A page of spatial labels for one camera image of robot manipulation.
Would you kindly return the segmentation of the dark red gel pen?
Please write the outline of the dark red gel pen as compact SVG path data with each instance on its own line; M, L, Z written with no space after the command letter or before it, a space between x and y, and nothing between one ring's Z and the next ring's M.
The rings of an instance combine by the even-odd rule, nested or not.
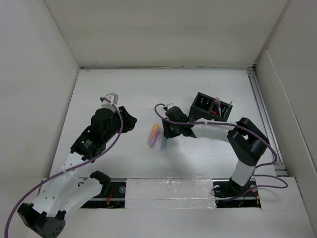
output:
M215 99L215 110L217 111L217 113L219 113L219 110L218 110L218 97L216 97L216 99Z

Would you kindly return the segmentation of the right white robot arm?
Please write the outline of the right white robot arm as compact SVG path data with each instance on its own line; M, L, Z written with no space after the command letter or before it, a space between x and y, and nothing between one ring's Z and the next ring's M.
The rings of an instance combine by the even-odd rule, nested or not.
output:
M229 143L238 158L228 189L241 195L247 189L252 172L264 154L268 138L248 118L241 118L230 129L228 123L215 123L206 119L191 119L174 104L164 105L166 118L162 119L164 137L180 135L191 138L207 138Z

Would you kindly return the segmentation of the blue highlighter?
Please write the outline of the blue highlighter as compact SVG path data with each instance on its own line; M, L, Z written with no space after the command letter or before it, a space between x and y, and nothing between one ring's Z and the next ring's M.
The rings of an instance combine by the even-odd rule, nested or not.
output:
M165 149L166 148L166 143L167 143L167 139L165 137L162 138L161 141L161 149Z

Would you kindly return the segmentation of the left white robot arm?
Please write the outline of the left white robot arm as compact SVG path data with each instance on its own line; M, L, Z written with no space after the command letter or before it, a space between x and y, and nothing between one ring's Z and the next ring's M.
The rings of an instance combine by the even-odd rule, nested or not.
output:
M91 124L71 146L60 169L62 174L49 181L31 203L22 203L18 208L23 223L42 238L56 238L72 213L91 198L108 195L111 178L100 171L92 172L77 189L72 188L92 159L106 150L106 144L120 132L133 130L136 122L123 106L96 110Z

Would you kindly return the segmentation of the blue gel pen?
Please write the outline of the blue gel pen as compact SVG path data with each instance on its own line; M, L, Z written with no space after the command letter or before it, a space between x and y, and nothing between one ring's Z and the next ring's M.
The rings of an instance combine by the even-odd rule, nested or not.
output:
M221 100L218 98L218 110L221 111Z

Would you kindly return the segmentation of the pink highlighter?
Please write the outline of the pink highlighter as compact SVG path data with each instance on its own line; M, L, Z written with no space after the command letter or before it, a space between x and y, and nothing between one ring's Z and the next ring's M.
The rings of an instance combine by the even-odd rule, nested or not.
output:
M155 143L160 135L160 131L161 131L161 127L159 126L159 128L156 130L155 134L154 134L154 137L152 138L152 141L150 142L149 144L149 147L150 148L154 148L155 146Z

